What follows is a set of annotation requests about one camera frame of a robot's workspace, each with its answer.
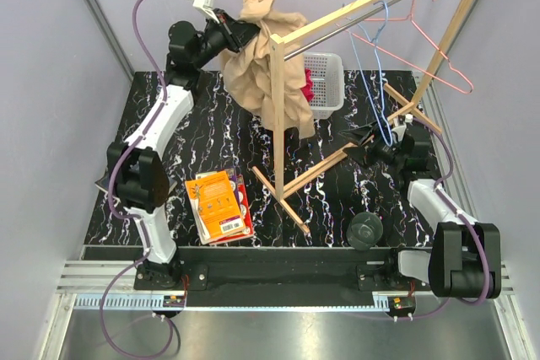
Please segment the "beige t shirt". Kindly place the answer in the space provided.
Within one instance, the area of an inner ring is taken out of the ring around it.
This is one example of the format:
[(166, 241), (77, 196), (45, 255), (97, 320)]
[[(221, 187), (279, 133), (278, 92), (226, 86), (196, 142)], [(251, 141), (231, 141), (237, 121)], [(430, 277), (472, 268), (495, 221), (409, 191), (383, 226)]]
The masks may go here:
[[(243, 0), (240, 20), (260, 28), (259, 34), (235, 54), (220, 54), (225, 89), (243, 109), (261, 119), (267, 130), (274, 129), (271, 90), (270, 37), (282, 37), (307, 25), (301, 13), (282, 13), (273, 8), (275, 0)], [(284, 63), (284, 127), (296, 128), (301, 139), (315, 135), (314, 116), (301, 89), (306, 86), (302, 56)]]

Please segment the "red t shirt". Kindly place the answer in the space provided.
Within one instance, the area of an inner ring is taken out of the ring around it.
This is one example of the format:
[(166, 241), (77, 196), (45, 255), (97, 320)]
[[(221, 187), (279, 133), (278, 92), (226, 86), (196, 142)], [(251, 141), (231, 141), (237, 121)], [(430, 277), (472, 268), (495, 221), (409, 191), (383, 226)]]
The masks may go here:
[(311, 80), (311, 70), (305, 69), (305, 85), (300, 89), (302, 94), (305, 96), (307, 102), (311, 102), (315, 97), (313, 92), (313, 81)]

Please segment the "pink wire hanger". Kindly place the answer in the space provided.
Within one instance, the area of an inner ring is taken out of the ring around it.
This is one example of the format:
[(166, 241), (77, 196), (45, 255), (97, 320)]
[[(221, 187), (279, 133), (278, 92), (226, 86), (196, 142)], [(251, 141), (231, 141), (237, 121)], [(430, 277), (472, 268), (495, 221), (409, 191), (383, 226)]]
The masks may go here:
[(357, 48), (356, 48), (356, 45), (355, 45), (354, 41), (355, 40), (360, 40), (360, 41), (364, 42), (366, 45), (371, 46), (374, 49), (375, 59), (376, 59), (377, 62), (380, 62), (378, 51), (382, 51), (383, 53), (387, 54), (388, 56), (390, 56), (390, 57), (392, 57), (392, 58), (394, 58), (396, 60), (398, 60), (399, 62), (403, 62), (409, 67), (416, 68), (418, 71), (420, 71), (421, 73), (426, 75), (430, 80), (435, 80), (437, 82), (440, 82), (440, 83), (444, 84), (445, 86), (447, 86), (447, 87), (449, 87), (451, 89), (454, 89), (455, 91), (458, 91), (461, 94), (471, 94), (473, 92), (473, 90), (474, 90), (473, 82), (465, 74), (463, 74), (460, 70), (458, 70), (458, 69), (456, 69), (456, 68), (454, 68), (452, 66), (451, 59), (442, 51), (442, 47), (438, 46), (435, 43), (435, 41), (432, 40), (431, 37), (419, 26), (419, 24), (417, 23), (417, 21), (415, 19), (415, 7), (416, 7), (416, 0), (412, 0), (410, 9), (408, 11), (408, 14), (405, 17), (390, 18), (388, 12), (385, 12), (385, 17), (384, 18), (368, 18), (367, 21), (370, 21), (370, 22), (382, 22), (382, 25), (377, 30), (378, 35), (381, 33), (381, 31), (385, 28), (386, 24), (389, 23), (389, 22), (394, 22), (394, 23), (397, 23), (397, 22), (409, 22), (415, 28), (415, 30), (424, 38), (424, 40), (427, 41), (431, 45), (431, 47), (435, 50), (435, 55), (436, 56), (441, 56), (442, 60), (444, 62), (446, 62), (449, 70), (451, 72), (455, 73), (456, 75), (458, 75), (465, 82), (465, 84), (467, 85), (467, 87), (465, 89), (462, 89), (462, 88), (456, 86), (455, 84), (452, 84), (452, 83), (444, 80), (443, 78), (440, 78), (439, 76), (436, 76), (434, 73), (429, 73), (426, 69), (420, 68), (420, 67), (412, 64), (410, 61), (408, 61), (406, 59), (403, 59), (403, 58), (399, 57), (398, 55), (395, 55), (394, 53), (380, 47), (378, 45), (377, 36), (374, 36), (373, 38), (371, 38), (369, 36), (368, 31), (361, 24), (356, 24), (356, 26), (358, 28), (360, 28), (360, 30), (364, 33), (363, 36), (356, 35), (351, 29), (346, 29), (346, 32), (348, 33), (348, 36), (349, 36), (349, 38), (351, 40), (354, 55), (355, 56), (358, 55)]

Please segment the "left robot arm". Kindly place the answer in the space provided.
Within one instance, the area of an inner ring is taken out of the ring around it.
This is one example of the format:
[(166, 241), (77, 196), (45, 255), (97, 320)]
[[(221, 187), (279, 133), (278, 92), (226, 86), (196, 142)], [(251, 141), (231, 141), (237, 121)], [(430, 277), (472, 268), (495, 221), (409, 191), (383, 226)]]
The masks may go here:
[(171, 25), (159, 97), (138, 128), (106, 152), (111, 213), (135, 222), (143, 256), (137, 275), (165, 289), (182, 278), (176, 242), (170, 235), (165, 203), (170, 182), (162, 158), (177, 126), (193, 108), (203, 67), (222, 51), (242, 51), (260, 32), (256, 24), (233, 19), (221, 9), (204, 30), (188, 21)]

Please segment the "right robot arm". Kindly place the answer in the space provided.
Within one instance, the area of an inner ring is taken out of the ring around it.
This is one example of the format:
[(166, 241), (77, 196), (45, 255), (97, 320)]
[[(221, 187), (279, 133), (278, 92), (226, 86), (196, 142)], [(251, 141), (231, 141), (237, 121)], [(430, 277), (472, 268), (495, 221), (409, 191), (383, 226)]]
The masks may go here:
[(429, 147), (436, 133), (429, 123), (408, 116), (391, 129), (392, 144), (386, 145), (371, 123), (343, 132), (352, 143), (344, 152), (364, 169), (385, 164), (402, 197), (434, 231), (430, 251), (398, 248), (390, 254), (383, 268), (386, 285), (398, 290), (420, 281), (439, 298), (478, 305), (502, 290), (500, 231), (451, 199), (444, 188), (448, 174), (435, 176)]

